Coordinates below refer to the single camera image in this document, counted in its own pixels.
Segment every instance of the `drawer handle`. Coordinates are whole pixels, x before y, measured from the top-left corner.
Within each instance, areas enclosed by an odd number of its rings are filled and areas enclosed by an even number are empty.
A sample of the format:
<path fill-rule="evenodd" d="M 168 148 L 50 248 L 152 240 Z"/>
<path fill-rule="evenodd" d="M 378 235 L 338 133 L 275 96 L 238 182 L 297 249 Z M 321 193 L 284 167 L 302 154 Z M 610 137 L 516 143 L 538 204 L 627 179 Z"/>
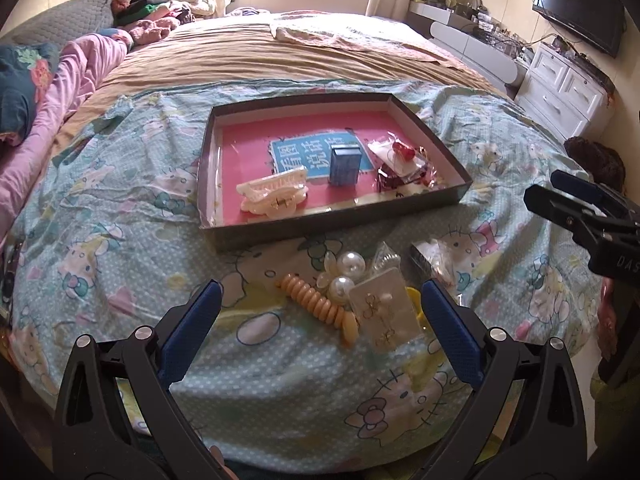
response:
<path fill-rule="evenodd" d="M 590 103 L 591 101 L 589 100 L 589 98 L 583 94 L 582 92 L 580 92 L 575 86 L 574 86 L 574 92 L 577 93 L 581 98 L 583 98 L 585 101 L 587 101 L 588 103 Z"/>
<path fill-rule="evenodd" d="M 544 102 L 545 102 L 546 104 L 548 104 L 549 106 L 551 106 L 551 107 L 552 107 L 556 112 L 558 112 L 559 114 L 561 114 L 561 113 L 562 113 L 562 110 L 561 110 L 560 108 L 558 108 L 555 104 L 553 104 L 553 103 L 550 103 L 550 102 L 549 102 L 549 99 L 547 99 L 547 98 L 546 98 L 546 95 L 543 95 L 543 96 L 542 96 L 542 99 L 544 100 Z"/>
<path fill-rule="evenodd" d="M 547 70 L 549 70 L 550 72 L 553 72 L 554 74 L 557 74 L 558 72 L 556 72 L 553 68 L 551 68 L 548 64 L 543 63 L 542 64 L 543 67 L 545 67 Z"/>

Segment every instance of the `light blue bedsheet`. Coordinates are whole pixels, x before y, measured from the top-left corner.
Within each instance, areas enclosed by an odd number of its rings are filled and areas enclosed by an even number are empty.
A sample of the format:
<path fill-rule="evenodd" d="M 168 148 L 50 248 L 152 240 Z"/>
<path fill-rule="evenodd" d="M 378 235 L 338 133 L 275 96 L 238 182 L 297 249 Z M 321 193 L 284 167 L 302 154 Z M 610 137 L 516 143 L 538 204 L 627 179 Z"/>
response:
<path fill-rule="evenodd" d="M 198 228 L 196 172 L 213 105 L 318 91 L 391 92 L 446 143 L 474 179 L 458 206 L 326 235 L 216 254 Z M 466 400 L 433 333 L 395 353 L 339 334 L 277 291 L 312 281 L 327 251 L 371 257 L 385 241 L 453 251 L 457 283 L 488 326 L 575 353 L 596 323 L 599 279 L 570 234 L 526 211 L 530 184 L 580 168 L 514 103 L 426 82 L 222 82 L 121 97 L 53 160 L 13 235 L 25 237 L 14 293 L 12 351 L 50 402 L 75 339 L 155 325 L 205 280 L 225 309 L 172 393 L 208 445 L 272 470 L 330 472 L 391 462 L 442 437 Z M 127 405 L 130 396 L 125 394 Z M 137 429 L 144 422 L 133 416 Z"/>

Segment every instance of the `orange spiral hair tie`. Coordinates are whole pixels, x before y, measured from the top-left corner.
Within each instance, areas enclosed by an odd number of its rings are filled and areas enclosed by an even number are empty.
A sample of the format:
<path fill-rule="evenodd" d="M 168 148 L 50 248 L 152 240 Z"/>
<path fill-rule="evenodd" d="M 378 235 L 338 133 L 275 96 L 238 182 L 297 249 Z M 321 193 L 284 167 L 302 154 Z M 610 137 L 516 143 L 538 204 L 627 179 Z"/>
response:
<path fill-rule="evenodd" d="M 345 345 L 351 347 L 358 338 L 358 322 L 355 314 L 328 300 L 305 280 L 295 274 L 287 274 L 276 282 L 293 301 L 303 306 L 310 314 L 327 325 L 342 329 Z"/>

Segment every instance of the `television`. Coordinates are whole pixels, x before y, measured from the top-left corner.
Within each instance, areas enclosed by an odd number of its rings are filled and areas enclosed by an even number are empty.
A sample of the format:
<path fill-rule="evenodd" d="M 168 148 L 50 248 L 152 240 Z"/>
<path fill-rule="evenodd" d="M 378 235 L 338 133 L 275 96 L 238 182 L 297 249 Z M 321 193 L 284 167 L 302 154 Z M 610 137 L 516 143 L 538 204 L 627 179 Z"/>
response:
<path fill-rule="evenodd" d="M 616 57 L 625 29 L 620 0 L 533 0 L 533 10 Z"/>

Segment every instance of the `pillow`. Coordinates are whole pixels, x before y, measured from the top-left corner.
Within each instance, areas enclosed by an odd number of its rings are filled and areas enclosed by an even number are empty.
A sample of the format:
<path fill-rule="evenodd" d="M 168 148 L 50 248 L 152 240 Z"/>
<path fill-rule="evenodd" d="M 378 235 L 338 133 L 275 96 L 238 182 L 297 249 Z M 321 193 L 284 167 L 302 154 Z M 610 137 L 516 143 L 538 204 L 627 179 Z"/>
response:
<path fill-rule="evenodd" d="M 67 41 L 112 26 L 111 0 L 69 0 L 21 23 L 0 43 L 53 43 L 61 50 Z"/>
<path fill-rule="evenodd" d="M 0 140 L 17 146 L 29 132 L 58 69 L 58 48 L 0 45 Z"/>

